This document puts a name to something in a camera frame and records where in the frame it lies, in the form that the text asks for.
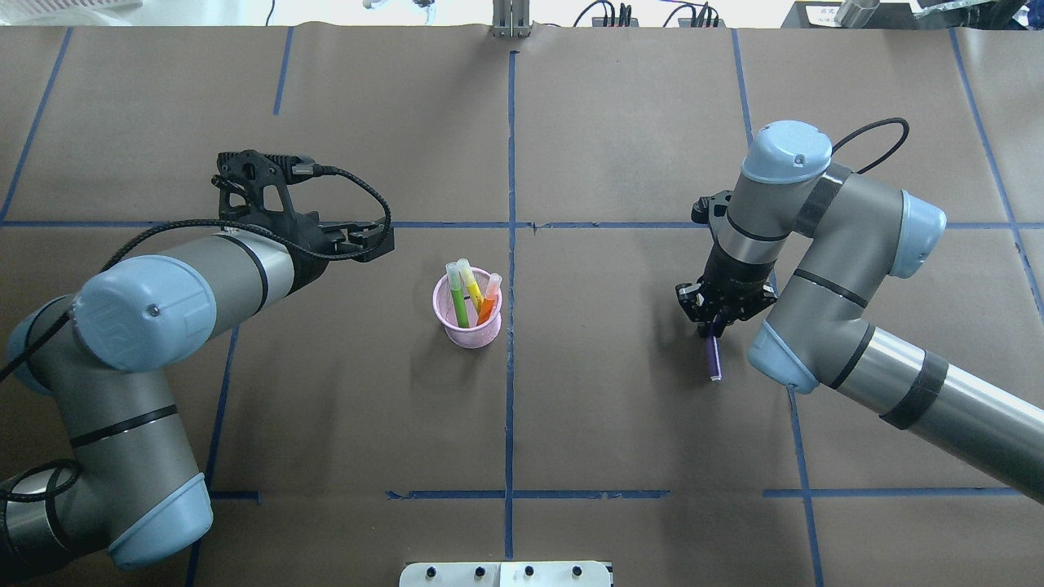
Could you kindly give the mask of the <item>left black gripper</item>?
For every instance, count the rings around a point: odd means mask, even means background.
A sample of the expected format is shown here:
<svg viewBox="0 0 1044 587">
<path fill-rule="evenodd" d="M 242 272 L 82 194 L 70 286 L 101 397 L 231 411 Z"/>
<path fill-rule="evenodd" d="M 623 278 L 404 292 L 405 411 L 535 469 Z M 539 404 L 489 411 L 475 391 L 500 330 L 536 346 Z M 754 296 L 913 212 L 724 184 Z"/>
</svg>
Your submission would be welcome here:
<svg viewBox="0 0 1044 587">
<path fill-rule="evenodd" d="M 331 256 L 370 263 L 395 249 L 394 227 L 384 222 L 321 224 L 317 214 L 278 214 L 265 230 L 294 244 L 288 249 L 294 268 L 291 294 L 321 278 Z"/>
</svg>

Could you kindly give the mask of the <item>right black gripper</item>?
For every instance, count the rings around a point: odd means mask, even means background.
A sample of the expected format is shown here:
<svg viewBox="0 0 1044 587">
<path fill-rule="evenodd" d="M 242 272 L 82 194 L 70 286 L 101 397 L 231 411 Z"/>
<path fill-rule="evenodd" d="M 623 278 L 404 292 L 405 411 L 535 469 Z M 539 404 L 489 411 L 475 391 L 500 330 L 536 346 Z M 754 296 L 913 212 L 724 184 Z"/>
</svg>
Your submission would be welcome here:
<svg viewBox="0 0 1044 587">
<path fill-rule="evenodd" d="M 675 296 L 686 316 L 697 324 L 699 338 L 723 337 L 738 320 L 759 315 L 778 301 L 768 283 L 773 263 L 743 263 L 713 245 L 695 283 L 679 283 Z"/>
</svg>

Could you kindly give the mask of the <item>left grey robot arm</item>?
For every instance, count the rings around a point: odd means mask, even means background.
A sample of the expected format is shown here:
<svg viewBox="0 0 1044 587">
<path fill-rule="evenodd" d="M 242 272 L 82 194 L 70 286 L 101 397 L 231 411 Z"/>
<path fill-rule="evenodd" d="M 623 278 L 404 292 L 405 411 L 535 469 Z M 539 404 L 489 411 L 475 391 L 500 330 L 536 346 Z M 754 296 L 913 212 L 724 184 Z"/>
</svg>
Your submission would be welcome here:
<svg viewBox="0 0 1044 587">
<path fill-rule="evenodd" d="M 2 375 L 55 399 L 73 457 L 2 483 L 2 583 L 98 550 L 134 571 L 201 539 L 211 497 L 164 368 L 310 284 L 330 261 L 367 263 L 392 249 L 389 217 L 321 224 L 313 213 L 283 231 L 158 224 L 81 289 L 26 316 Z"/>
</svg>

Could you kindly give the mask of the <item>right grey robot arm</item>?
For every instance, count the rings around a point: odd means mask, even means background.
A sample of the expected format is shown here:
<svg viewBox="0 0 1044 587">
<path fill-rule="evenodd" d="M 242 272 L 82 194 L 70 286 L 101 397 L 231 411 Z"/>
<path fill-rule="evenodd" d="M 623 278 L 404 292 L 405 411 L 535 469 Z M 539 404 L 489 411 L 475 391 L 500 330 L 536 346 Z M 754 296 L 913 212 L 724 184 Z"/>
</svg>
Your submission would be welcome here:
<svg viewBox="0 0 1044 587">
<path fill-rule="evenodd" d="M 758 131 L 732 189 L 693 204 L 713 244 L 675 286 L 702 338 L 767 312 L 748 361 L 797 394 L 821 384 L 1034 501 L 1042 410 L 864 316 L 884 279 L 910 278 L 938 245 L 935 205 L 833 161 L 830 138 L 783 120 Z"/>
</svg>

